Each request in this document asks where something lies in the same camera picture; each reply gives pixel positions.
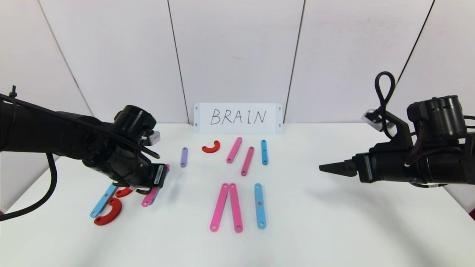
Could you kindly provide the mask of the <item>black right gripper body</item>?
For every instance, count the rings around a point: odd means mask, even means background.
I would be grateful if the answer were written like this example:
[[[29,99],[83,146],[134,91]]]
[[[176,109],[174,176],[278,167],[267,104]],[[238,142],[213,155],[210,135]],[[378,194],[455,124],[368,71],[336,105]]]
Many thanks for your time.
[[[355,155],[360,182],[375,181],[420,181],[417,165],[405,166],[406,152],[368,152]]]

